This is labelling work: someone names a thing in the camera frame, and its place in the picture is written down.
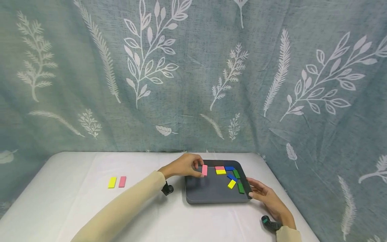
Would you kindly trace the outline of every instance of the black device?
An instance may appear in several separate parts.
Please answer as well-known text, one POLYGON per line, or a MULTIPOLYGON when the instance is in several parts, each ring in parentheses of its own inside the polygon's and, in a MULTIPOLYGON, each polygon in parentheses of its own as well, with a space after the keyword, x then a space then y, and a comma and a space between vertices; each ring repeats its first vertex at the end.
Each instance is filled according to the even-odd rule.
POLYGON ((275 231, 277 231, 277 230, 279 230, 281 227, 282 227, 282 224, 280 224, 280 223, 278 223, 278 222, 272 222, 272 221, 270 221, 270 218, 268 217, 268 216, 263 216, 262 218, 261 218, 261 220, 262 220, 262 223, 263 223, 263 225, 265 226, 265 228, 267 229, 267 230, 270 230, 270 231, 272 231, 272 232, 275 232, 275 231))
POLYGON ((165 181, 165 185, 161 191, 164 193, 165 196, 168 196, 169 194, 173 193, 173 186, 168 185, 168 182, 165 181))

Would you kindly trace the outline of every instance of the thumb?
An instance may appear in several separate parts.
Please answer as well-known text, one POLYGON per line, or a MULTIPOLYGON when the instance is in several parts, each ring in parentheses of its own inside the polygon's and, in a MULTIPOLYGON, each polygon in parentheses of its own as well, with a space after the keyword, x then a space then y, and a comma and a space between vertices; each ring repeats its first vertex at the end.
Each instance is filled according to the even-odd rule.
POLYGON ((248 194, 250 197, 254 198, 255 200, 258 200, 258 201, 261 201, 261 202, 265 202, 265 196, 262 196, 261 194, 259 193, 256 193, 256 192, 249 192, 248 194))

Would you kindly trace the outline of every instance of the hand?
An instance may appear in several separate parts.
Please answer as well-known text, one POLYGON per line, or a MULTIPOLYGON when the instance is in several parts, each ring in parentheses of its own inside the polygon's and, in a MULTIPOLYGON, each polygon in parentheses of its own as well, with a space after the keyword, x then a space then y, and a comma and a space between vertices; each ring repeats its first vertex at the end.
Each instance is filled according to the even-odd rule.
POLYGON ((292 213, 273 189, 253 178, 247 178, 247 181, 252 186, 251 189, 253 191, 248 194, 250 197, 263 202, 273 218, 281 221, 282 225, 296 229, 296 223, 292 213))
POLYGON ((199 163, 204 165, 200 155, 185 153, 168 165, 161 167, 159 172, 163 173, 165 179, 176 175, 204 177, 203 174, 193 169, 193 167, 195 167, 195 169, 199 168, 199 163))

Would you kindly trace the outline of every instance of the blue-gray curtain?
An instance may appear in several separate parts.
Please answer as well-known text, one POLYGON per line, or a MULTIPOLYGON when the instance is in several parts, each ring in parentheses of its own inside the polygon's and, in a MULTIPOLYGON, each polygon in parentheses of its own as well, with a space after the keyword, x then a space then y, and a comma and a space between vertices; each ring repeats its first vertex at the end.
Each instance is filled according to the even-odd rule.
POLYGON ((322 242, 384 241, 386 11, 2 1, 0 213, 61 151, 255 152, 322 242))

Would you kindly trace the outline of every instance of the green block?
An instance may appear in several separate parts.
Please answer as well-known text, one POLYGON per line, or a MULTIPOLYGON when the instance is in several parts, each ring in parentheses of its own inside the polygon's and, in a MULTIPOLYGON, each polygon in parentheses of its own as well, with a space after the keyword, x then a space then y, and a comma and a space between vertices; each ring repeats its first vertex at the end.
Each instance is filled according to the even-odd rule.
POLYGON ((243 185, 241 183, 238 183, 238 189, 239 193, 245 194, 245 189, 243 188, 243 185))
POLYGON ((234 170, 233 172, 234 172, 234 176, 235 176, 236 179, 240 179, 240 178, 241 178, 241 177, 239 176, 239 173, 238 173, 237 170, 234 170))

